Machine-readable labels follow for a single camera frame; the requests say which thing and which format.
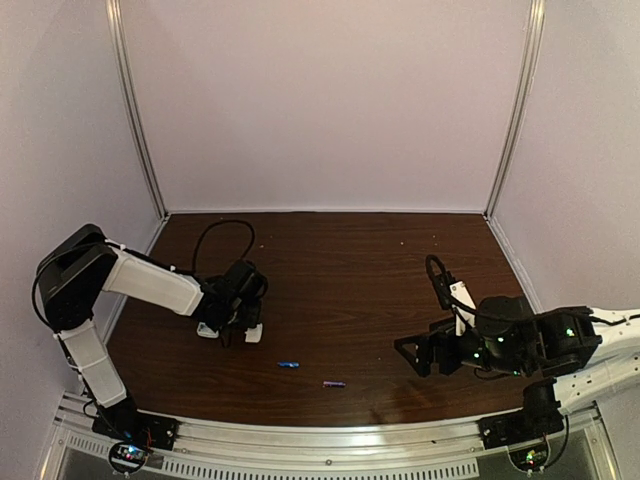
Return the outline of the white remote control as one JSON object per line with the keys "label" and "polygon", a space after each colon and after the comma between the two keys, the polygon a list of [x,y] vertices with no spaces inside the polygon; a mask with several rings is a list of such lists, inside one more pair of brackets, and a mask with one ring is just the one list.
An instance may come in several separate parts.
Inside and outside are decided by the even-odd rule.
{"label": "white remote control", "polygon": [[196,333],[199,337],[206,339],[218,339],[219,332],[216,330],[212,330],[208,327],[204,322],[200,322],[197,326]]}

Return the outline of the white battery cover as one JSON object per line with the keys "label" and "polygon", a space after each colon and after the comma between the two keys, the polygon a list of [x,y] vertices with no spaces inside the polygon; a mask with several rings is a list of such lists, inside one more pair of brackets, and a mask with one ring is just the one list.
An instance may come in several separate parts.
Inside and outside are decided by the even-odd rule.
{"label": "white battery cover", "polygon": [[244,341],[248,344],[258,344],[262,339],[263,324],[259,323],[253,328],[248,328],[244,332]]}

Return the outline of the purple battery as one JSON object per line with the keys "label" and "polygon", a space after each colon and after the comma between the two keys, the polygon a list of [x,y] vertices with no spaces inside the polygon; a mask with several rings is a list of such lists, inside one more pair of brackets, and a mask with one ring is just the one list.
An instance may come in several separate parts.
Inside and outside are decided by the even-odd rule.
{"label": "purple battery", "polygon": [[345,388],[346,383],[340,381],[323,381],[322,386],[323,388]]}

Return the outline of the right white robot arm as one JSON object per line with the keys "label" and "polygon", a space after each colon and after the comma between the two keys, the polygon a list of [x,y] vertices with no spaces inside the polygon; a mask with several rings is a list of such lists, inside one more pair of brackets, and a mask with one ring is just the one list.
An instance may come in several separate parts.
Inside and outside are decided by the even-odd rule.
{"label": "right white robot arm", "polygon": [[639,383],[639,312],[560,307],[535,314],[523,297],[488,297],[478,307],[445,301],[450,318],[395,340],[421,377],[469,367],[484,380],[540,376],[562,412]]}

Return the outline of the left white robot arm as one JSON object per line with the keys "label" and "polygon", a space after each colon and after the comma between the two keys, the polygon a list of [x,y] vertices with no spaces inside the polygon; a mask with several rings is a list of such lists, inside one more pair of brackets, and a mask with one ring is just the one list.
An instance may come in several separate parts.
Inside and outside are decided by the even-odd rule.
{"label": "left white robot arm", "polygon": [[194,268],[163,264],[85,224],[38,264],[31,302],[61,345],[99,412],[135,412],[136,405],[107,348],[130,299],[165,309],[196,324],[204,339],[234,331],[257,344],[269,283],[240,256],[222,274],[203,278]]}

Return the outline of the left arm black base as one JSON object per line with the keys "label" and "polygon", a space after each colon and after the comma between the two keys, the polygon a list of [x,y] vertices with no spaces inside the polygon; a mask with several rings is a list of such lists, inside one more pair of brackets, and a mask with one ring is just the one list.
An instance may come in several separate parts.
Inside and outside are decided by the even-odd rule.
{"label": "left arm black base", "polygon": [[175,418],[140,412],[135,406],[100,406],[91,430],[137,447],[171,451],[179,422]]}

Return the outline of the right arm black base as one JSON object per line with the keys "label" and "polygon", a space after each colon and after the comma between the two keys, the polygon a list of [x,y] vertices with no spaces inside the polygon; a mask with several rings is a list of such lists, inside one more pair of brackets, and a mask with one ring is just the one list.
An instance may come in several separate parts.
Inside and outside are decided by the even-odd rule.
{"label": "right arm black base", "polygon": [[523,390],[521,409],[478,420],[484,448],[523,443],[562,431],[564,416],[556,399],[555,384],[555,378],[532,383]]}

